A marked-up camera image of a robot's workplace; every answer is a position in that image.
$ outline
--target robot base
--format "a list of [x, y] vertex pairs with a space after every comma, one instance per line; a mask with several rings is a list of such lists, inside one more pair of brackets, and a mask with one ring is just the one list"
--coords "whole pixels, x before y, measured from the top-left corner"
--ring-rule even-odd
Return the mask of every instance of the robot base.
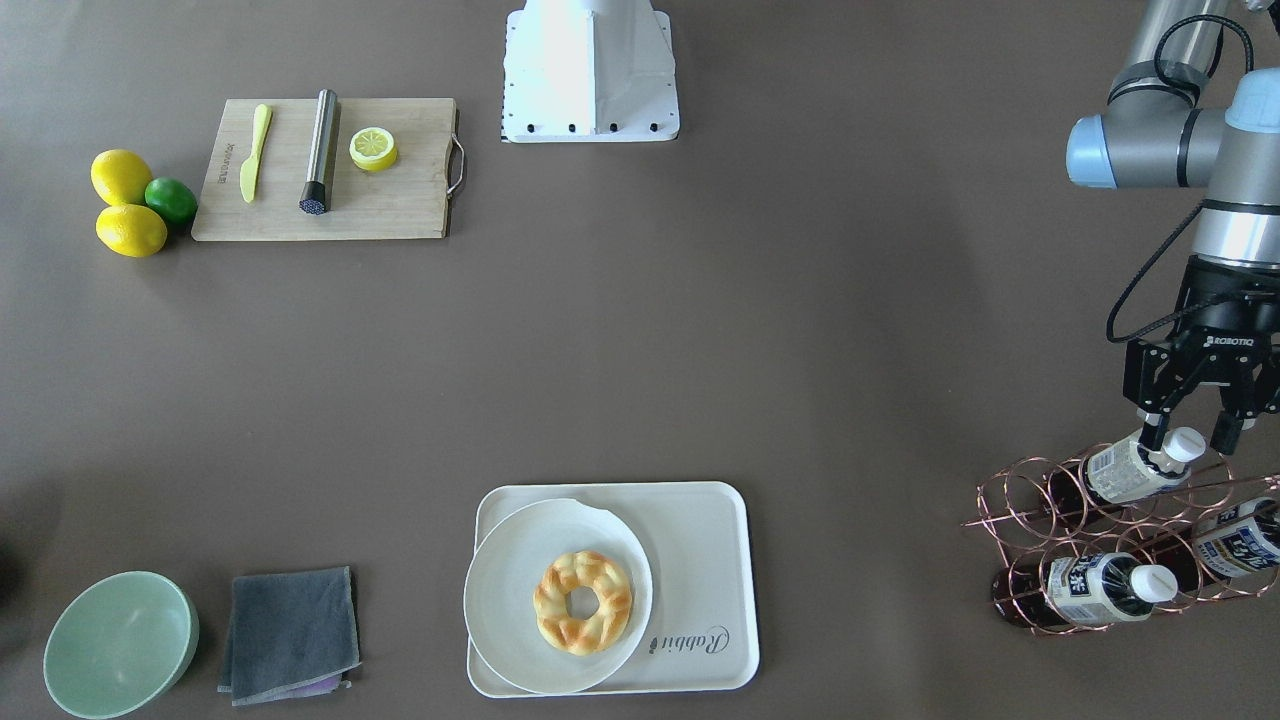
[[507, 18], [503, 67], [503, 141], [654, 142], [680, 133], [671, 19], [648, 0], [530, 0]]

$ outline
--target stainless steel muddler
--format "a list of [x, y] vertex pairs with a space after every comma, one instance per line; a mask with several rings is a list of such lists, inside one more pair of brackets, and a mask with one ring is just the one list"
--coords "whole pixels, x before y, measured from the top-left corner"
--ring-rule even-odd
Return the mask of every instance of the stainless steel muddler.
[[311, 215], [323, 215], [329, 209], [329, 182], [333, 169], [333, 141], [338, 131], [338, 94], [321, 90], [316, 100], [316, 124], [311, 131], [311, 159], [307, 161], [307, 181], [302, 186], [298, 208]]

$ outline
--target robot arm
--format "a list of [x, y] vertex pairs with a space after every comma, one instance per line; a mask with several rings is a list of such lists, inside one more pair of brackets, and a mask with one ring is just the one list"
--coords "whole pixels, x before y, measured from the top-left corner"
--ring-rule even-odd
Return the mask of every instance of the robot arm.
[[[1164, 323], [1171, 332], [1162, 342], [1142, 340], [1146, 329], [1111, 337], [1128, 342], [1124, 395], [1146, 420], [1146, 447], [1160, 447], [1170, 414], [1201, 384], [1221, 395], [1210, 445], [1222, 454], [1235, 451], [1260, 414], [1280, 410], [1280, 348], [1271, 343], [1280, 332], [1280, 68], [1245, 74], [1225, 111], [1196, 108], [1222, 27], [1234, 23], [1194, 18], [1220, 17], [1229, 4], [1151, 0], [1106, 117], [1082, 119], [1068, 143], [1078, 184], [1208, 186], [1183, 225], [1198, 214], [1175, 313]], [[1272, 3], [1247, 5], [1265, 10]], [[1252, 58], [1243, 28], [1233, 29]]]

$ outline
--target bottle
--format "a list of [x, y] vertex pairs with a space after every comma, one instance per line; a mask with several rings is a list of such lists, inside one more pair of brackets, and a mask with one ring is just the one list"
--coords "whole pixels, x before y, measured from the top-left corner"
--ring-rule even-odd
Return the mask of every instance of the bottle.
[[1085, 496], [1094, 507], [1105, 507], [1172, 489], [1190, 475], [1187, 465], [1204, 454], [1204, 437], [1193, 428], [1174, 428], [1158, 451], [1143, 447], [1140, 436], [1138, 429], [1080, 464], [1083, 495], [1069, 471], [1052, 473], [1044, 480], [1044, 514], [1056, 512], [1069, 527], [1083, 528], [1102, 519], [1101, 512], [1089, 512]]
[[1196, 523], [1179, 537], [1157, 541], [1151, 555], [1172, 570], [1178, 589], [1185, 593], [1280, 566], [1277, 511], [1274, 498], [1256, 497]]
[[[1012, 625], [1066, 630], [1097, 628], [1151, 618], [1155, 603], [1178, 592], [1178, 580], [1162, 565], [1143, 565], [1128, 552], [1059, 557], [1044, 568], [1021, 565], [996, 574], [991, 598]], [[1025, 597], [1014, 596], [1028, 593]]]

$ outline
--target white tray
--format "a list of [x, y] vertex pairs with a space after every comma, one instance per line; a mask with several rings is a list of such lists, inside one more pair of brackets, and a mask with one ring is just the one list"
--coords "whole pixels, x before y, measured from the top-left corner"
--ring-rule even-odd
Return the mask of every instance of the white tray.
[[[746, 505], [719, 482], [503, 486], [480, 501], [475, 546], [521, 507], [571, 497], [626, 523], [653, 568], [653, 612], [617, 673], [580, 693], [731, 691], [760, 664]], [[486, 697], [547, 697], [498, 676], [467, 643], [467, 676]]]

